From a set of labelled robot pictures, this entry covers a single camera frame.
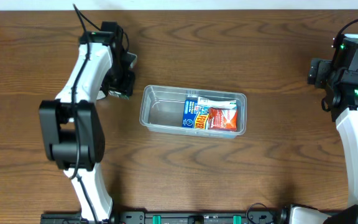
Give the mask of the green Zam-Buk box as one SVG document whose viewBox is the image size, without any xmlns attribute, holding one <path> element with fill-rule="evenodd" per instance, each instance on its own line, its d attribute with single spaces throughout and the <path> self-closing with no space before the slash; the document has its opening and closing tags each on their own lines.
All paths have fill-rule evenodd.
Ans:
<svg viewBox="0 0 358 224">
<path fill-rule="evenodd" d="M 118 92 L 118 91 L 112 91 L 112 90 L 109 90 L 109 94 L 111 96 L 114 96 L 116 98 L 120 98 L 120 99 L 125 99 L 125 100 L 128 100 L 129 97 L 121 92 Z"/>
</svg>

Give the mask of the blue KoolFever box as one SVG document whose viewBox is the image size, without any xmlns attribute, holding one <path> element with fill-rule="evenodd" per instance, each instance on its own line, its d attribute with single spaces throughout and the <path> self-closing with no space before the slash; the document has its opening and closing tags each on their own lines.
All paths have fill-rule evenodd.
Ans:
<svg viewBox="0 0 358 224">
<path fill-rule="evenodd" d="M 208 129 L 209 106 L 198 104 L 196 98 L 186 98 L 181 126 L 192 129 Z"/>
</svg>

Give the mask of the white green medicine box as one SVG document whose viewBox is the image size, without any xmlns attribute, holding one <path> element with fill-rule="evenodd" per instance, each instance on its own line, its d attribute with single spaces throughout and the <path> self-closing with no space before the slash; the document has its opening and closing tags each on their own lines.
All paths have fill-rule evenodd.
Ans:
<svg viewBox="0 0 358 224">
<path fill-rule="evenodd" d="M 198 97 L 198 105 L 208 108 L 233 110 L 237 108 L 236 100 L 214 101 L 205 97 Z"/>
</svg>

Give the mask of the red Panadol ActiFast box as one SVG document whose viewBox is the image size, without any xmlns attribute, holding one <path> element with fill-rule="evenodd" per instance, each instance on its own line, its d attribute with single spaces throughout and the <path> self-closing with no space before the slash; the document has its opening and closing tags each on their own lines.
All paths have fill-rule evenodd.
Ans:
<svg viewBox="0 0 358 224">
<path fill-rule="evenodd" d="M 210 108 L 208 115 L 208 129 L 220 131 L 237 130 L 237 110 Z"/>
</svg>

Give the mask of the dark syrup bottle white cap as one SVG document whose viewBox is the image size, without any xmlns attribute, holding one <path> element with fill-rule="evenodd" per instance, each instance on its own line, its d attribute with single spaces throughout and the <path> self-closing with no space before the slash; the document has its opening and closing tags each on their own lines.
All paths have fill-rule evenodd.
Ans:
<svg viewBox="0 0 358 224">
<path fill-rule="evenodd" d="M 102 100 L 103 98 L 107 97 L 108 95 L 109 95 L 109 92 L 107 90 L 99 90 L 96 99 Z"/>
</svg>

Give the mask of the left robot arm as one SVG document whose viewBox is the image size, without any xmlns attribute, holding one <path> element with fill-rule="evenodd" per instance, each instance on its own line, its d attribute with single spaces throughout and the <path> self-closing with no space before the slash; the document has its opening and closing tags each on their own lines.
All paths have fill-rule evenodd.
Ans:
<svg viewBox="0 0 358 224">
<path fill-rule="evenodd" d="M 77 214 L 43 214 L 41 223 L 115 223 L 114 200 L 101 171 L 105 150 L 96 101 L 133 94 L 137 56 L 122 42 L 128 36 L 117 22 L 103 22 L 79 39 L 75 67 L 54 100 L 43 100 L 39 119 L 47 159 L 71 180 L 80 201 Z"/>
</svg>

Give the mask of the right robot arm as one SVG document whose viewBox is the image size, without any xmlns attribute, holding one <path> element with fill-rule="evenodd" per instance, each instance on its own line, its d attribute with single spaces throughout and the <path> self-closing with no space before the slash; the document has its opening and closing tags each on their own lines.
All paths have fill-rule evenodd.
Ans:
<svg viewBox="0 0 358 224">
<path fill-rule="evenodd" d="M 348 207 L 337 213 L 291 204 L 282 209 L 275 223 L 358 223 L 358 34 L 334 38 L 332 60 L 311 61 L 308 84 L 324 89 L 322 109 L 331 113 L 340 135 L 346 160 Z"/>
</svg>

